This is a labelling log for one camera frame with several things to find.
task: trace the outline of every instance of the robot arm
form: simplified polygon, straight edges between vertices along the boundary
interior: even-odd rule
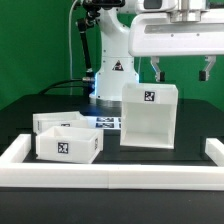
[[[101,32],[101,68],[94,74],[95,90],[90,94],[90,101],[94,104],[120,106],[124,84],[138,82],[134,58],[128,52],[129,28],[117,18],[118,13],[134,13],[136,0],[128,0],[125,5],[124,3],[124,0],[83,1],[87,13],[86,18],[78,21],[81,37],[95,24],[99,25]],[[92,75],[87,40],[83,37],[81,39],[87,73],[90,71],[89,74]]]
[[[207,81],[215,56],[224,54],[224,9],[223,4],[215,6],[207,0],[139,0],[130,54],[151,57],[158,81],[158,57],[205,55],[208,64],[199,72],[199,80]]]

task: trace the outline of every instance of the white box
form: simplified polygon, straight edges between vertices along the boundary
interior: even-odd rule
[[[178,90],[167,84],[126,84],[121,145],[174,148]]]
[[[51,127],[36,137],[37,159],[92,163],[103,150],[103,130]]]
[[[40,134],[53,126],[88,128],[88,120],[78,111],[33,115],[33,132]]]

